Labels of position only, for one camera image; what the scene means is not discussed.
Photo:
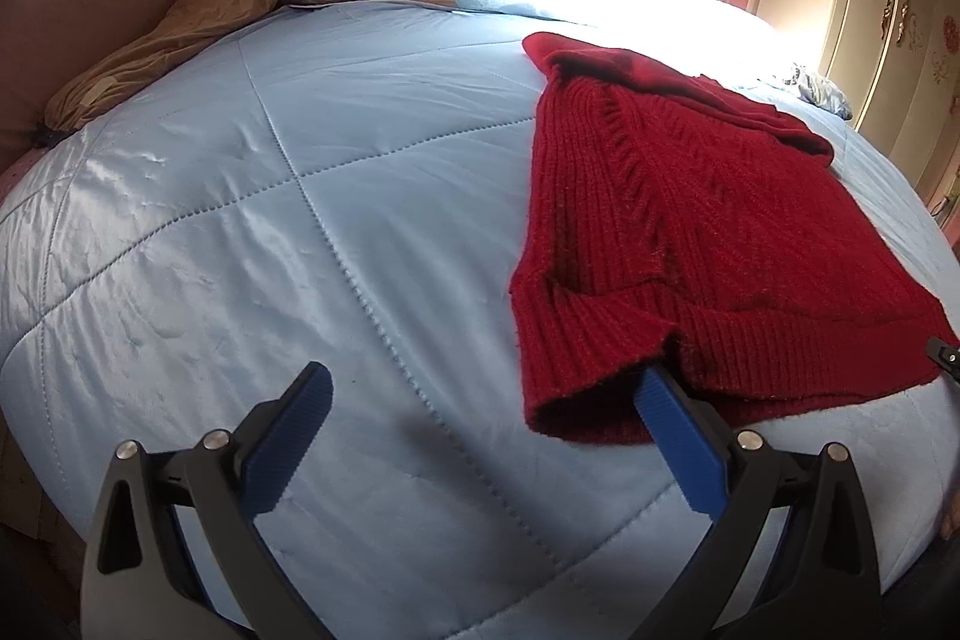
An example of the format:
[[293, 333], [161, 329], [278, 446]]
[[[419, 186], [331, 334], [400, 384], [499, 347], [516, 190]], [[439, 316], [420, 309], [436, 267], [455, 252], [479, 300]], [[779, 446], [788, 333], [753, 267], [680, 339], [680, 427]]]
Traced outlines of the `person right hand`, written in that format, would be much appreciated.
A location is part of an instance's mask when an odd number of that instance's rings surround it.
[[960, 492], [952, 495], [946, 513], [940, 521], [940, 537], [947, 541], [960, 531]]

